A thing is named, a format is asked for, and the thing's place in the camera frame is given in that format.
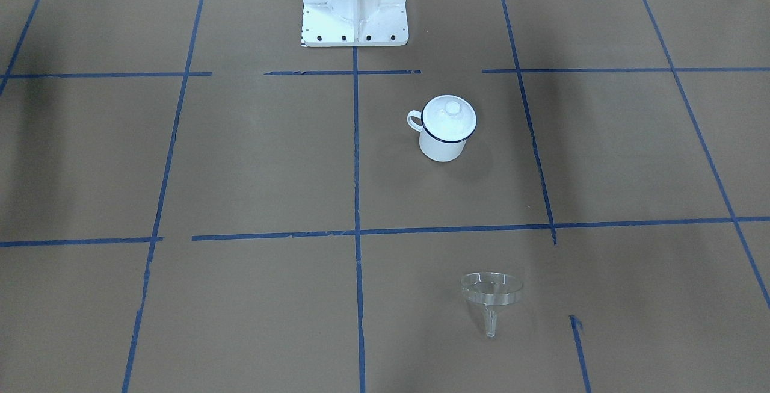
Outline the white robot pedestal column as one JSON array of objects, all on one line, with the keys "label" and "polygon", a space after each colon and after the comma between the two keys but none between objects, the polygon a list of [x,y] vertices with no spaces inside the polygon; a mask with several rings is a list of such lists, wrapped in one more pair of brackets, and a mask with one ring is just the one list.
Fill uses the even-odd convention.
[{"label": "white robot pedestal column", "polygon": [[409,37],[407,0],[303,0],[303,46],[404,46]]}]

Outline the white enamel cup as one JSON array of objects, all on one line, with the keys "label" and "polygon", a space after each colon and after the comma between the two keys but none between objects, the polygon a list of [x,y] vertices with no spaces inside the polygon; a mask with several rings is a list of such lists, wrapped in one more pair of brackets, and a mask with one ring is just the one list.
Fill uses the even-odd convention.
[{"label": "white enamel cup", "polygon": [[470,102],[457,95],[440,95],[422,110],[411,110],[407,124],[420,134],[424,155],[437,162],[457,159],[478,127],[478,116]]}]

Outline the clear plastic funnel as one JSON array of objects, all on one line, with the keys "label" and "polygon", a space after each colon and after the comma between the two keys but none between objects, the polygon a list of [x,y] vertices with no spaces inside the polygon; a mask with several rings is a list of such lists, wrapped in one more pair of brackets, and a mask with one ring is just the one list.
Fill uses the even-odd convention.
[{"label": "clear plastic funnel", "polygon": [[499,314],[522,299],[523,282],[508,273],[482,271],[460,278],[460,289],[467,302],[481,308],[485,335],[495,338]]}]

